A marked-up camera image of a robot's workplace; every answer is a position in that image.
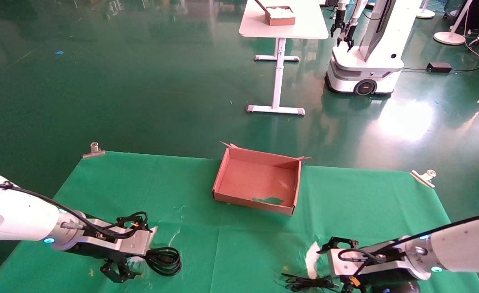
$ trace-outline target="power adapter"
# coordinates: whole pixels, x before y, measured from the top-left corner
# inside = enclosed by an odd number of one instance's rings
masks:
[[[446,62],[429,62],[426,69],[429,72],[449,73],[453,70],[453,67]]]

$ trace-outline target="white table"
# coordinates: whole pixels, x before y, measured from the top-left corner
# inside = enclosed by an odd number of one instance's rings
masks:
[[[249,112],[270,112],[304,115],[303,108],[280,107],[282,70],[285,60],[295,61],[295,56],[284,56],[286,39],[326,39],[328,30],[323,13],[317,0],[261,0],[265,6],[290,6],[295,13],[293,26],[269,26],[265,21],[265,12],[254,1],[248,0],[245,14],[239,26],[242,37],[275,38],[274,56],[257,55],[260,60],[275,60],[275,85],[273,86],[272,106],[249,105]]]

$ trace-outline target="metal clip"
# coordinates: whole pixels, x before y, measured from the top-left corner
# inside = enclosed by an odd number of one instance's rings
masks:
[[[98,143],[96,141],[91,142],[90,146],[91,146],[91,152],[89,154],[82,155],[83,158],[100,156],[105,154],[105,151],[101,150],[98,147]]]
[[[435,186],[429,181],[433,177],[436,177],[436,172],[434,170],[427,170],[423,175],[420,175],[417,171],[413,170],[410,174],[418,180],[420,183],[424,184],[427,187],[434,188]]]

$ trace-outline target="table foot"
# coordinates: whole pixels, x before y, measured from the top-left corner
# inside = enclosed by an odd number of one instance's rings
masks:
[[[262,60],[262,61],[276,61],[276,56],[269,56],[269,55],[256,55],[254,60]],[[298,56],[285,56],[284,61],[295,61],[299,62],[301,59]]]
[[[284,113],[284,114],[296,114],[296,115],[306,114],[303,108],[278,107],[277,109],[273,109],[271,106],[256,106],[256,105],[248,105],[247,112],[268,112],[268,113]]]

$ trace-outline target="cardboard box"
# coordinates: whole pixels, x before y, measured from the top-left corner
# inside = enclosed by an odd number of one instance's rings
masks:
[[[212,189],[215,200],[292,215],[302,160],[227,146]]]
[[[289,18],[273,18],[267,8],[284,8],[289,9],[292,13],[290,6],[267,6],[265,7],[259,0],[256,0],[261,8],[265,11],[265,19],[269,26],[293,26],[295,24],[295,17]]]

